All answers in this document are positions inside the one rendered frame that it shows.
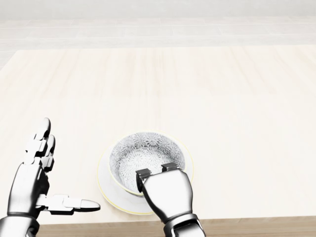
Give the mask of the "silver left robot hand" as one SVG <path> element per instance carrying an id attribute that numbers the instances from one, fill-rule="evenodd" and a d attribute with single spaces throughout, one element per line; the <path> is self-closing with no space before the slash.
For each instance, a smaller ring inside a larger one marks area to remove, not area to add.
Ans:
<path id="1" fill-rule="evenodd" d="M 94 212 L 101 209 L 97 202 L 70 198 L 68 195 L 48 197 L 48 172 L 54 166 L 55 137 L 50 134 L 51 122 L 44 118 L 25 149 L 9 194 L 8 215 L 27 215 L 34 218 L 42 211 L 52 215 L 73 215 L 75 212 Z"/>

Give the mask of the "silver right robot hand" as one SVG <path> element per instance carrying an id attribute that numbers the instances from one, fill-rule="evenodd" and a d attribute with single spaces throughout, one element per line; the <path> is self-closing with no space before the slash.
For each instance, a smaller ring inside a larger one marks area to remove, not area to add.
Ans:
<path id="1" fill-rule="evenodd" d="M 136 183 L 138 191 L 163 223 L 193 213 L 192 186 L 177 164 L 163 164 L 162 171 L 157 174 L 147 168 L 137 170 Z"/>

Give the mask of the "floral patterned bowl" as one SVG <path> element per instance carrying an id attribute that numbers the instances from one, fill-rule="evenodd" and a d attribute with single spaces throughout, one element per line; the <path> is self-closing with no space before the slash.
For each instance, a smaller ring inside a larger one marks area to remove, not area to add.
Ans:
<path id="1" fill-rule="evenodd" d="M 180 143 L 161 132 L 141 131 L 125 136 L 113 146 L 108 167 L 121 188 L 132 195 L 142 196 L 137 188 L 136 171 L 147 168 L 152 174 L 157 174 L 163 164 L 170 162 L 182 170 L 187 168 Z"/>

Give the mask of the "white plate with yellow rim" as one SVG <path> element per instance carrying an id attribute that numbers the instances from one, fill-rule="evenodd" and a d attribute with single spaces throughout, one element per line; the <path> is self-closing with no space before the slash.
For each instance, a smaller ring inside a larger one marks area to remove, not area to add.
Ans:
<path id="1" fill-rule="evenodd" d="M 184 149 L 186 156 L 187 168 L 183 171 L 186 172 L 189 179 L 192 180 L 194 177 L 194 163 L 192 156 L 189 153 L 188 149 L 185 147 L 185 145 L 181 143 L 179 140 L 177 141 L 180 143 L 180 146 Z M 123 188 L 121 188 L 112 178 L 109 171 L 108 162 L 111 150 L 114 145 L 106 149 L 106 151 L 103 153 L 102 157 L 98 162 L 97 182 L 100 192 L 112 206 L 123 212 L 133 215 L 152 215 L 153 211 L 149 207 L 143 195 L 135 196 L 128 193 Z"/>

